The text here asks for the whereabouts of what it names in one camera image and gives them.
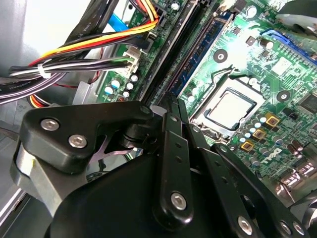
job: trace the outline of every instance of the cpu socket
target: cpu socket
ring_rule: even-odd
[[[265,102],[262,94],[235,77],[224,75],[209,92],[191,122],[232,136]]]

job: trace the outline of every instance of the yellow wire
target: yellow wire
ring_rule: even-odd
[[[142,2],[142,4],[144,5],[145,9],[147,10],[147,12],[149,14],[150,20],[154,21],[154,16],[153,16],[153,13],[152,13],[148,3],[145,0],[141,0],[141,2]]]
[[[99,42],[99,41],[103,41],[103,40],[108,40],[108,39],[111,39],[111,38],[114,38],[114,37],[129,36],[129,35],[132,35],[132,34],[139,34],[139,33],[142,33],[142,32],[146,32],[146,31],[149,31],[149,30],[153,29],[155,27],[155,25],[157,24],[157,22],[158,22],[158,20],[155,20],[155,21],[153,21],[153,22],[151,22],[149,24],[138,26],[138,27],[134,27],[134,28],[131,28],[131,29],[127,30],[127,31],[122,31],[122,32],[114,33],[114,34],[107,35],[107,36],[101,36],[101,37],[94,38],[94,39],[91,39],[91,40],[79,42],[79,43],[76,43],[76,44],[73,44],[73,45],[57,48],[55,50],[51,50],[51,51],[46,52],[45,54],[42,55],[42,57],[46,57],[46,56],[49,56],[49,55],[52,55],[52,54],[55,54],[55,53],[61,52],[61,51],[67,51],[67,50],[70,50],[70,49],[75,48],[75,47],[81,47],[81,46],[84,46],[84,45],[87,45],[87,44],[91,44],[91,43],[95,43],[95,42]]]
[[[151,11],[153,12],[154,17],[155,17],[155,18],[158,18],[158,14],[157,14],[157,12],[155,11],[155,9],[154,9],[152,3],[150,2],[150,0],[145,0],[145,1],[147,2],[147,4],[149,5]]]
[[[33,99],[32,99],[32,96],[30,96],[30,102],[31,102],[31,104],[33,105],[33,107],[35,107],[35,108],[40,108],[40,107],[36,106],[36,104],[34,104]]]

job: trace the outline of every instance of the cable tie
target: cable tie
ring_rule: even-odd
[[[50,74],[50,73],[46,73],[46,72],[44,71],[43,64],[45,64],[45,62],[38,64],[38,70],[39,70],[40,75],[41,75],[43,78],[48,79],[48,78],[51,77],[51,74]]]

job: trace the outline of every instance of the white connector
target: white connector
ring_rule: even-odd
[[[122,56],[130,57],[129,62],[131,63],[126,69],[118,69],[116,70],[120,75],[125,78],[129,78],[132,73],[135,73],[139,67],[139,58],[141,55],[141,51],[133,46],[129,46],[128,50],[123,53]]]

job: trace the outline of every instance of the motherboard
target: motherboard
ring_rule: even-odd
[[[317,146],[317,43],[285,27],[288,2],[156,0],[149,48],[117,49],[137,67],[109,72],[98,102],[159,105],[172,92],[210,145],[227,144],[260,179],[293,185],[294,174],[316,172],[305,150]],[[136,10],[130,27],[144,20]],[[186,21],[195,23],[187,32]]]

